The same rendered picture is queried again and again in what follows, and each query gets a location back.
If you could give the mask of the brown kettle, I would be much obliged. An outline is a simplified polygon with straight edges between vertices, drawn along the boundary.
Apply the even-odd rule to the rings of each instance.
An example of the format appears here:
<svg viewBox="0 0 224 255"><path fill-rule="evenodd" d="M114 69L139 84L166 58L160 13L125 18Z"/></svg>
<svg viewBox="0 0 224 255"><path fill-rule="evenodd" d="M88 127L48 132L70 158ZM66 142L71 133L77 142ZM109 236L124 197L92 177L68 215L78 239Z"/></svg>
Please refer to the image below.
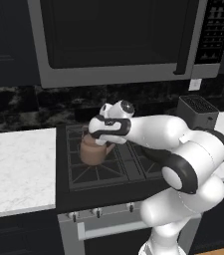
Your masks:
<svg viewBox="0 0 224 255"><path fill-rule="evenodd" d="M87 126L82 127L82 141L80 144L81 161L90 166L102 164L107 155L113 150L115 144L97 145L95 140L89 134Z"/></svg>

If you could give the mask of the grey oven door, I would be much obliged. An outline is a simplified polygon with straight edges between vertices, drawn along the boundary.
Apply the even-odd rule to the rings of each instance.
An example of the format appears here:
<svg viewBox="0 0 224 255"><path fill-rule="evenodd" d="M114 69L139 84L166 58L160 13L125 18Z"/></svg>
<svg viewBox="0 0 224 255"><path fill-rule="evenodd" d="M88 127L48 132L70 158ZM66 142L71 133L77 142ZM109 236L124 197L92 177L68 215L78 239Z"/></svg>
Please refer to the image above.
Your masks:
<svg viewBox="0 0 224 255"><path fill-rule="evenodd" d="M86 255L85 241L78 238L78 224L84 222L87 230L99 229L107 226L142 221L140 215L141 203L134 203L134 211L129 212L126 204L119 204L101 208L102 216L97 218L93 210L78 212L74 222L69 213L58 215L65 255L73 249L76 255ZM148 240L141 246L138 255L187 255L201 221L201 214L184 218L160 226L151 226ZM103 237L117 237L118 234Z"/></svg>

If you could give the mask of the white wall socket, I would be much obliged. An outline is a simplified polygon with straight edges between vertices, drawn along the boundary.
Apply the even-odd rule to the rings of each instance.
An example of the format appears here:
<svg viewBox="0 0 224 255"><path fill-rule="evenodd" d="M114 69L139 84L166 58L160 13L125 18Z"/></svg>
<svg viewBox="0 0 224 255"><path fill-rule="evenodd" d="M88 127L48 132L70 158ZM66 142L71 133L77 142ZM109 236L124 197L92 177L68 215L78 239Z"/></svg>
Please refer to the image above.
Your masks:
<svg viewBox="0 0 224 255"><path fill-rule="evenodd" d="M191 79L189 83L188 91L199 91L201 87L201 79Z"/></svg>

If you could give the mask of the grey toaster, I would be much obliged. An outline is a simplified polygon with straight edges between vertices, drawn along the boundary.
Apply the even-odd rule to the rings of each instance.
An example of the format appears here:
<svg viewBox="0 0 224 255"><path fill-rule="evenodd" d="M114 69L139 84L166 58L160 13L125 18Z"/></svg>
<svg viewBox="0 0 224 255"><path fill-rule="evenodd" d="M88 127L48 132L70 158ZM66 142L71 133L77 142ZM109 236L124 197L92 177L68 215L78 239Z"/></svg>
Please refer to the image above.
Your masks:
<svg viewBox="0 0 224 255"><path fill-rule="evenodd" d="M176 115L182 118L189 128L214 129L219 111L198 95L181 96Z"/></svg>

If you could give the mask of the black gas hob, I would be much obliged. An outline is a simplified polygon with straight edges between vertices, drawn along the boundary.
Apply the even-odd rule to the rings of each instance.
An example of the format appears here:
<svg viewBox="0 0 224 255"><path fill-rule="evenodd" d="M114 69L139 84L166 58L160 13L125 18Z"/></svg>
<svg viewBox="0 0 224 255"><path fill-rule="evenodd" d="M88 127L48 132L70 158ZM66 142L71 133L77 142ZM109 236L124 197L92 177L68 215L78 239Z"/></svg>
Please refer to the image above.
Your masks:
<svg viewBox="0 0 224 255"><path fill-rule="evenodd" d="M168 187L160 166L131 142L116 145L106 160L80 159L83 128L59 126L56 137L56 209L60 213L142 201Z"/></svg>

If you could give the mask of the dark base cupboard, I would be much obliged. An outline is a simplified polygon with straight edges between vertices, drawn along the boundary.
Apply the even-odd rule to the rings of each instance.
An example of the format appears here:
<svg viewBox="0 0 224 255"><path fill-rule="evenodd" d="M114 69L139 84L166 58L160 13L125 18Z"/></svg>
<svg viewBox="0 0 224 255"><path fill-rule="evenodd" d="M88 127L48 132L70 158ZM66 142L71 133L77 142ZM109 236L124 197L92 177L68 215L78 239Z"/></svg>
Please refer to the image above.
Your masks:
<svg viewBox="0 0 224 255"><path fill-rule="evenodd" d="M0 217L0 255L65 255L55 211Z"/></svg>
<svg viewBox="0 0 224 255"><path fill-rule="evenodd" d="M224 199L202 216L189 255L224 248Z"/></svg>

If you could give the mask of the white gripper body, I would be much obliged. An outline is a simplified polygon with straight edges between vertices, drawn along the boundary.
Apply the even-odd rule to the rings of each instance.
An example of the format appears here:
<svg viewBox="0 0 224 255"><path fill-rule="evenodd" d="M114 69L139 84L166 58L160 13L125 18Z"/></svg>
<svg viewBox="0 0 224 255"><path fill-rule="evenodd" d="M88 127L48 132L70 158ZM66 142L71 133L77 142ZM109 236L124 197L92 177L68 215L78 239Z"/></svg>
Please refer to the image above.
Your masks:
<svg viewBox="0 0 224 255"><path fill-rule="evenodd" d="M104 145L107 142L111 142L115 144L126 143L126 137L124 135L101 134L101 135L96 135L95 139L96 139L97 145Z"/></svg>

